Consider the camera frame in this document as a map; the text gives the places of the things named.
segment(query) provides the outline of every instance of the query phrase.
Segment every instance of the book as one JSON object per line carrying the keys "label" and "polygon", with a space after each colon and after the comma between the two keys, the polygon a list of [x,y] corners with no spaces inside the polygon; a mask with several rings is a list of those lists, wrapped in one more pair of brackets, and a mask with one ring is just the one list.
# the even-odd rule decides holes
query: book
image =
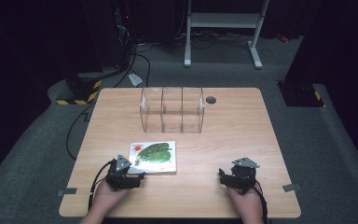
{"label": "book", "polygon": [[132,163],[128,174],[145,172],[152,174],[176,173],[175,141],[131,143],[129,161]]}

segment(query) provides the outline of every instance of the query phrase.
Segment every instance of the gray carpet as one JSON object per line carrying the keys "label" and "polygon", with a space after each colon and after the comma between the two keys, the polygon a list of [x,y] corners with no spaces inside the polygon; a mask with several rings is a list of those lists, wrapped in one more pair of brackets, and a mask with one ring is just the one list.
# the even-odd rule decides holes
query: gray carpet
{"label": "gray carpet", "polygon": [[[277,86],[277,80],[284,80],[300,42],[301,39],[296,39],[283,44],[275,39],[260,38],[257,49],[264,65],[262,70],[255,70],[244,41],[223,41],[210,48],[207,47],[211,42],[194,41],[198,48],[207,49],[193,48],[191,68],[183,67],[184,47],[145,45],[137,51],[151,64],[148,86],[257,87],[261,90],[289,175],[293,183],[302,188],[296,192],[301,217],[272,219],[271,223],[358,223],[358,152],[327,90],[323,85],[314,85],[325,107],[287,107]],[[140,86],[145,84],[147,67],[144,58],[136,58],[133,70],[144,80]],[[114,87],[122,75],[104,79],[102,88]],[[0,223],[77,223],[80,220],[59,215],[62,197],[58,192],[66,188],[75,164],[65,148],[68,130],[87,106],[56,105],[55,97],[62,84],[61,81],[50,88],[51,106],[22,135],[0,166]],[[133,87],[127,77],[118,86]],[[69,148],[74,155],[88,125],[83,118],[69,136]],[[228,223],[228,220],[205,222]]]}

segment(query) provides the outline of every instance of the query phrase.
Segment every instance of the table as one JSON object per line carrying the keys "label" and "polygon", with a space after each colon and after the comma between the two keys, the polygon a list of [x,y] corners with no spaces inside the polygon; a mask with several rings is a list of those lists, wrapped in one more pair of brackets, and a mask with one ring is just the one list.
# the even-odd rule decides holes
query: table
{"label": "table", "polygon": [[266,17],[269,0],[263,0],[260,13],[193,13],[191,0],[188,0],[185,67],[191,66],[191,29],[192,27],[223,27],[223,28],[252,28],[255,29],[253,39],[248,41],[248,47],[255,63],[256,69],[263,65],[258,56],[255,45],[260,35],[261,27]]}
{"label": "table", "polygon": [[90,186],[101,167],[118,154],[128,157],[133,142],[176,141],[175,175],[147,175],[110,217],[238,217],[219,183],[218,169],[230,174],[232,161],[256,161],[256,178],[268,202],[268,217],[299,217],[293,191],[269,114],[259,89],[203,88],[205,103],[201,133],[144,133],[139,114],[142,89],[103,89],[78,153],[60,207],[64,217],[83,217]]}

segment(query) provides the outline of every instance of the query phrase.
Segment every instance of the white metal stand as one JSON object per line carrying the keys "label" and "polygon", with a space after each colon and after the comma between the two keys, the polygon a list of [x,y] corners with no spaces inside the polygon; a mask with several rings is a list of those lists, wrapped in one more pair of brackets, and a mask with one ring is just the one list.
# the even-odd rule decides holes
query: white metal stand
{"label": "white metal stand", "polygon": [[192,27],[222,27],[222,28],[253,28],[255,33],[252,41],[248,41],[249,50],[255,62],[255,68],[263,67],[258,57],[255,45],[260,35],[260,30],[266,17],[269,0],[264,0],[259,14],[245,13],[192,13],[191,0],[188,0],[187,30],[185,48],[185,67],[191,66],[191,28]]}

